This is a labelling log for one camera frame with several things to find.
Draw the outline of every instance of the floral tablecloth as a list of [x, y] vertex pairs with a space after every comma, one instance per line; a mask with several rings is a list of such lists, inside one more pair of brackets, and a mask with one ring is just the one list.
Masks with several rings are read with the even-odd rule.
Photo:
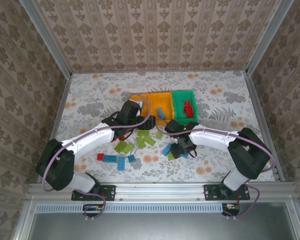
[[[209, 128], [240, 131], [254, 130], [260, 137], [249, 92], [241, 71], [200, 72], [131, 72], [74, 74], [67, 96], [57, 139], [73, 138], [99, 124], [102, 119], [121, 109], [130, 93], [194, 91], [198, 122]], [[197, 147], [197, 157], [168, 161], [162, 150], [173, 139], [156, 139], [157, 130], [150, 131], [156, 140], [151, 147], [139, 149], [134, 132], [126, 141], [135, 144], [131, 154], [135, 163], [118, 171], [116, 163], [97, 161], [97, 154], [117, 155], [118, 140], [96, 147], [79, 159], [75, 171], [87, 171], [101, 182], [219, 182], [235, 167], [229, 153], [207, 146]], [[273, 173], [259, 176], [259, 181], [274, 181]]]

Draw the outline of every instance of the green lego brick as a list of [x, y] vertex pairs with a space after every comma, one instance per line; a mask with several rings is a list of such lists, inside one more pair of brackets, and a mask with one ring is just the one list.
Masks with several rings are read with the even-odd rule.
[[124, 154], [128, 154], [132, 149], [134, 149], [135, 145], [133, 143], [128, 143], [127, 146], [122, 150]]
[[119, 154], [127, 146], [125, 141], [120, 141], [119, 144], [114, 148], [114, 150]]
[[146, 147], [145, 141], [141, 136], [138, 136], [136, 138], [136, 142], [138, 143], [138, 146], [139, 146], [140, 149], [143, 149], [143, 148]]
[[168, 157], [169, 161], [175, 159], [171, 152], [169, 152], [166, 156]]
[[159, 139], [159, 140], [162, 139], [162, 132], [157, 131], [156, 132], [156, 138]]
[[140, 129], [138, 129], [136, 132], [137, 132], [138, 136], [149, 136], [150, 135], [149, 130], [140, 130]]
[[155, 140], [153, 140], [151, 137], [149, 137], [149, 136], [145, 136], [144, 138], [143, 138], [143, 140], [147, 143], [147, 144], [149, 144], [150, 146], [154, 146], [155, 145], [155, 143], [156, 143], [156, 141]]

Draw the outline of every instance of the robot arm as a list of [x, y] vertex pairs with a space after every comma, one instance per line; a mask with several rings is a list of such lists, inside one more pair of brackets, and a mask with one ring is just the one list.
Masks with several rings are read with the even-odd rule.
[[[35, 168], [36, 172], [42, 177], [56, 152], [70, 144], [53, 162], [45, 180], [56, 191], [71, 188], [84, 193], [98, 193], [100, 183], [93, 176], [88, 173], [74, 172], [76, 160], [80, 159], [92, 149], [102, 144], [110, 143], [117, 138], [123, 137], [127, 132], [133, 131], [135, 127], [129, 126], [141, 123], [145, 120], [143, 116], [140, 116], [141, 111], [142, 104], [128, 100], [123, 104], [120, 111], [105, 118], [101, 121], [102, 123], [88, 132], [62, 142], [56, 139], [50, 140], [46, 144]], [[151, 115], [145, 123], [139, 125], [137, 128], [149, 130], [152, 129], [155, 124], [156, 118]]]
[[165, 127], [165, 131], [168, 133], [179, 133], [192, 129], [201, 130], [173, 135], [176, 138], [176, 143], [171, 145], [170, 151], [174, 158], [179, 158], [182, 154], [186, 153], [191, 154], [191, 152], [197, 155], [197, 145], [204, 145], [229, 152], [234, 161], [235, 169], [231, 170], [220, 183], [220, 191], [224, 199], [235, 194], [236, 190], [248, 180], [257, 179], [270, 159], [259, 147], [233, 136], [236, 135], [251, 140], [270, 152], [267, 146], [249, 128], [243, 128], [241, 131], [227, 132], [207, 128], [196, 122], [190, 122], [184, 126], [174, 120], [170, 121]]

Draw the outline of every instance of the wall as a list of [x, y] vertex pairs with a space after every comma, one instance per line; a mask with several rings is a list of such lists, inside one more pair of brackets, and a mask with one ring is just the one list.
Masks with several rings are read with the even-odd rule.
[[18, 223], [65, 79], [18, 0], [0, 0], [0, 240]]
[[35, 0], [73, 72], [244, 69], [279, 0]]
[[252, 75], [284, 175], [300, 199], [300, 0]]

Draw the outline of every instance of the plastic bin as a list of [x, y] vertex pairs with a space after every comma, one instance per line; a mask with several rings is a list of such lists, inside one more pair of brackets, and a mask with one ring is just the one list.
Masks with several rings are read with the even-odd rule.
[[[188, 124], [189, 122], [198, 121], [198, 107], [196, 104], [195, 94], [193, 91], [173, 91], [172, 100], [174, 106], [174, 120], [180, 124]], [[194, 118], [187, 118], [184, 114], [185, 101], [190, 101], [193, 109]]]
[[[172, 119], [175, 119], [175, 110], [174, 103], [172, 100], [171, 92], [151, 92], [151, 93], [142, 93], [145, 98], [150, 101], [151, 105], [151, 115], [155, 116], [155, 120], [159, 120], [160, 117], [157, 113], [157, 109], [161, 109], [165, 115], [165, 120], [169, 122]], [[132, 96], [132, 100], [142, 100], [139, 96]], [[144, 103], [143, 110], [141, 112], [141, 116], [145, 117], [148, 115], [149, 108], [146, 103]], [[163, 121], [159, 123], [159, 125], [166, 125]]]

